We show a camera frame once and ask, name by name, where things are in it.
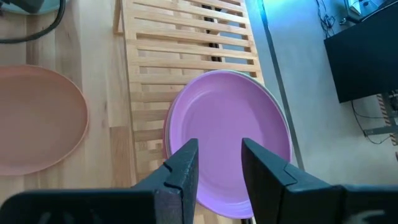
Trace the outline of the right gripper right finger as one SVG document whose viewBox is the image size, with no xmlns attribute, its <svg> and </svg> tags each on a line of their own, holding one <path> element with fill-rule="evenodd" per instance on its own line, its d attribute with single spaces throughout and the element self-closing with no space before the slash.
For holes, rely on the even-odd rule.
<svg viewBox="0 0 398 224">
<path fill-rule="evenodd" d="M 257 224 L 398 224 L 398 185 L 331 185 L 249 138 L 241 159 Z"/>
</svg>

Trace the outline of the black monitor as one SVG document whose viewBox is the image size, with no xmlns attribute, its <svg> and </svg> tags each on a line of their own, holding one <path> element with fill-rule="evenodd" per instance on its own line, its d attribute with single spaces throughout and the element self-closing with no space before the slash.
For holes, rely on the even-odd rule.
<svg viewBox="0 0 398 224">
<path fill-rule="evenodd" d="M 398 0 L 368 1 L 356 0 L 357 15 L 344 0 L 349 27 L 324 40 L 340 103 L 398 90 Z"/>
</svg>

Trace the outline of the terracotta plate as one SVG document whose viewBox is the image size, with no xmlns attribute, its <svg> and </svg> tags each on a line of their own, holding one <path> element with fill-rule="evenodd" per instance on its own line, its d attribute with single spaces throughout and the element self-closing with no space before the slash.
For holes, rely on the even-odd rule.
<svg viewBox="0 0 398 224">
<path fill-rule="evenodd" d="M 88 129 L 88 106 L 68 78 L 34 65 L 0 65 L 0 175 L 25 175 L 67 157 Z"/>
</svg>

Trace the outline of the wooden slatted shelf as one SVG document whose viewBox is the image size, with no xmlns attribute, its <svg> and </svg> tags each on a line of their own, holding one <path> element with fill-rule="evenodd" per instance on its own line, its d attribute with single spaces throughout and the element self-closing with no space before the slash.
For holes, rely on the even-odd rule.
<svg viewBox="0 0 398 224">
<path fill-rule="evenodd" d="M 189 81 L 212 70 L 264 80 L 244 0 L 115 0 L 113 31 L 126 52 L 134 182 L 163 163 L 167 112 Z"/>
</svg>

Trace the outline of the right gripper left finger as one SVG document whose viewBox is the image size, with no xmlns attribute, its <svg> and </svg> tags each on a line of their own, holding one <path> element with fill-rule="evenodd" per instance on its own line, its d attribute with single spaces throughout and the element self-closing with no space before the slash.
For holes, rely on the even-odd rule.
<svg viewBox="0 0 398 224">
<path fill-rule="evenodd" d="M 29 190 L 0 207 L 0 224 L 193 224 L 198 140 L 130 188 Z"/>
</svg>

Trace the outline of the purple plate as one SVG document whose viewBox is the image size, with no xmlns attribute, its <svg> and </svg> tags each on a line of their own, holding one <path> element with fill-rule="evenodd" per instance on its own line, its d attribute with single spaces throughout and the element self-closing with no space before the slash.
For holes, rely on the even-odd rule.
<svg viewBox="0 0 398 224">
<path fill-rule="evenodd" d="M 269 90 L 231 70 L 206 72 L 174 99 L 170 154 L 198 140 L 197 202 L 228 218 L 251 218 L 243 177 L 241 142 L 250 138 L 286 161 L 292 141 L 285 115 Z"/>
</svg>

